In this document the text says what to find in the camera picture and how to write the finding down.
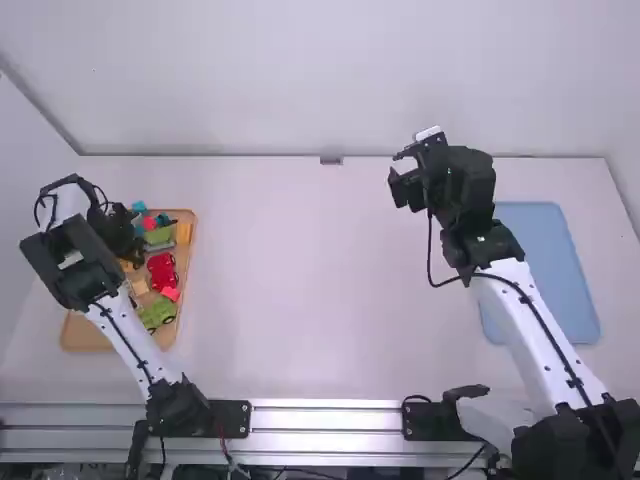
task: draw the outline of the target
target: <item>white robotic arm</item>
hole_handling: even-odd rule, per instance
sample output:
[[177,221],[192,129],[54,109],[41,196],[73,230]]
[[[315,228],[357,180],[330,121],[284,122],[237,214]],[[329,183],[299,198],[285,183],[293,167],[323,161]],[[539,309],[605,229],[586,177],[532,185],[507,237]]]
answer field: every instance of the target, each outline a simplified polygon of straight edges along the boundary
[[459,276],[434,284],[428,272],[430,283],[460,280],[471,288],[505,334],[530,401],[508,405],[484,396],[487,387],[470,386],[450,391],[453,400],[445,392],[443,403],[455,403],[465,431],[511,457],[518,478],[631,478],[640,407],[634,399],[613,399],[580,359],[540,297],[525,252],[493,218],[493,159],[449,146],[438,127],[414,139],[394,160],[411,156],[417,168],[402,174],[392,168],[388,183],[398,208],[427,209],[430,232],[433,216],[442,227],[444,257]]
[[[117,254],[134,265],[144,263],[143,243],[131,224],[135,215],[121,203],[106,198],[101,203],[96,189],[75,174],[44,187],[34,205],[40,232],[22,240],[20,249],[58,303],[96,325],[137,380],[146,420],[134,428],[127,462],[126,476],[134,479],[150,432],[160,437],[220,436],[225,417],[212,403],[225,402],[207,400],[168,364],[145,330],[116,259]],[[248,422],[248,402],[229,401],[221,411],[235,408],[229,409],[229,403],[241,412],[240,421]]]
[[[41,236],[49,232],[55,234],[56,229],[64,230],[64,223],[74,217],[79,224],[82,223],[80,218],[93,224],[94,230],[129,229],[133,232],[133,227],[128,223],[131,216],[122,212],[122,207],[118,207],[118,204],[111,204],[104,193],[102,193],[104,201],[100,202],[96,191],[102,190],[78,175],[70,175],[44,187],[34,205],[34,217],[39,225]],[[114,215],[110,218],[109,213],[118,209],[122,212],[120,217]],[[120,243],[125,245],[125,248],[126,245],[131,244],[132,253],[141,255],[141,248],[134,244],[133,240],[121,238]],[[78,266],[84,260],[82,252],[77,248],[68,248],[61,252],[61,256],[64,258],[58,263],[61,272],[65,270],[69,272],[74,265]],[[131,370],[143,398],[147,401],[150,398],[149,387],[153,383],[162,379],[170,385],[179,383],[184,374],[174,371],[168,365],[164,355],[132,307],[129,292],[124,284],[116,288],[115,295],[96,294],[95,298],[87,302],[87,308],[82,311],[85,317],[109,339],[118,355]]]

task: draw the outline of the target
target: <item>red toy car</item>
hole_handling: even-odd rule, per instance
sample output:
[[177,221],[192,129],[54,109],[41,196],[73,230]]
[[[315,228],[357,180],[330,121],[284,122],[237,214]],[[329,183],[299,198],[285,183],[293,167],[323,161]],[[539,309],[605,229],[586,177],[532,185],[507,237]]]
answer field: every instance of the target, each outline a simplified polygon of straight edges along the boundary
[[151,273],[151,288],[160,292],[164,287],[177,287],[178,274],[174,266],[176,259],[170,253],[154,255],[147,261],[147,269]]

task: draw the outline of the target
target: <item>white wall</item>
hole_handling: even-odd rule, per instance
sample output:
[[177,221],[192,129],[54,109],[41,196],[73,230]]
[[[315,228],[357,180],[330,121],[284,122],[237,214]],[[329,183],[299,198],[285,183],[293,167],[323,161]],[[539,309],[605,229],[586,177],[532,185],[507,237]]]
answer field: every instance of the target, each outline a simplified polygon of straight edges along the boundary
[[439,123],[493,153],[606,156],[637,229],[639,18],[634,0],[5,0],[0,53],[87,152],[386,153]]
[[35,233],[40,187],[76,169],[78,157],[0,72],[0,354],[35,278],[18,242]]

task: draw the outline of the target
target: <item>white table surface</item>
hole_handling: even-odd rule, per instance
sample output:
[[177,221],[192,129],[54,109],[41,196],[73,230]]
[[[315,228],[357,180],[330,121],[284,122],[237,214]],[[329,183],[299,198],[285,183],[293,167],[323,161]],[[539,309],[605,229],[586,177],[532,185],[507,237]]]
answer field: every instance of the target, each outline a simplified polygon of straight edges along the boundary
[[[79,173],[111,200],[197,214],[169,356],[206,395],[399,399],[484,383],[523,396],[470,292],[429,288],[427,222],[395,208],[389,165],[87,158]],[[614,395],[640,398],[640,248],[605,161],[497,159],[496,170],[497,200],[562,207],[602,326],[580,355]],[[434,254],[434,277],[451,275],[439,246]],[[115,354],[61,350],[64,316],[34,281],[0,368],[0,400],[140,401]]]

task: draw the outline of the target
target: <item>blue mat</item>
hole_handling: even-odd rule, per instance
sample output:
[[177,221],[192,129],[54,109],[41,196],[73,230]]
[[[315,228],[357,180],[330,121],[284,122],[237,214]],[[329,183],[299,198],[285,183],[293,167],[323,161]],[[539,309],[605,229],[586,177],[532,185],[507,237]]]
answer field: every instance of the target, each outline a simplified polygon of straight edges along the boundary
[[[600,322],[562,209],[551,202],[502,202],[494,218],[518,239],[540,294],[569,341],[596,343]],[[503,345],[502,332],[482,306],[480,315],[489,341]]]

